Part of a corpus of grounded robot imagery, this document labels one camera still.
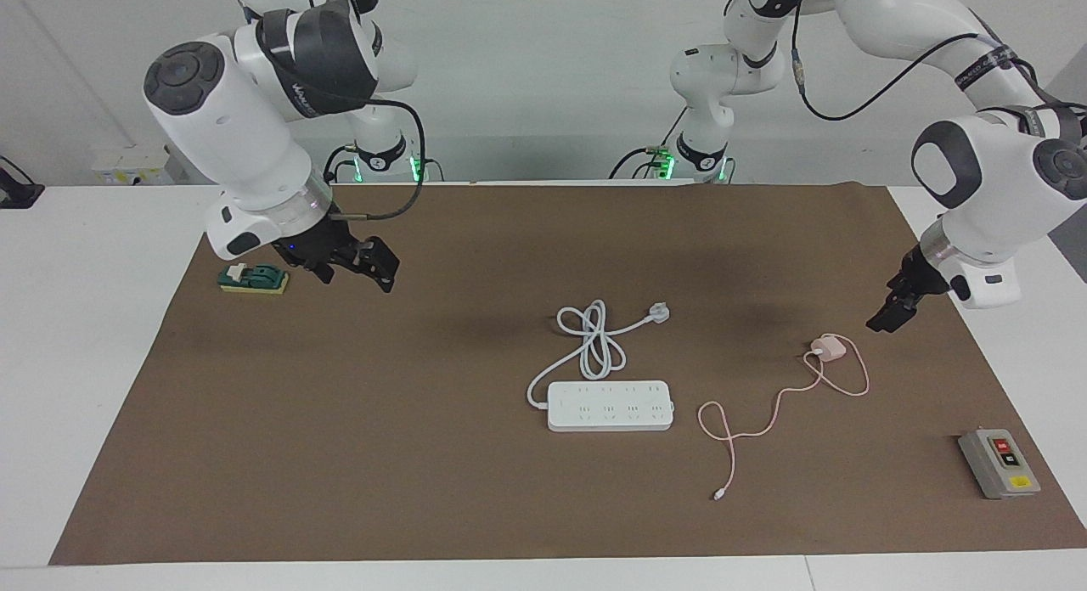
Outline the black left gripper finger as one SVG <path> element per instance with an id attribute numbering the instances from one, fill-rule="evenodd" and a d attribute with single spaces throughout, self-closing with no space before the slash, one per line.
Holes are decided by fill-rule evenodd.
<path id="1" fill-rule="evenodd" d="M 924 289 L 907 277 L 894 277 L 887 282 L 888 294 L 882 305 L 884 312 L 916 313 L 921 300 L 926 296 Z"/>
<path id="2" fill-rule="evenodd" d="M 874 332 L 894 334 L 917 314 L 917 301 L 886 301 L 866 320 L 866 328 Z"/>

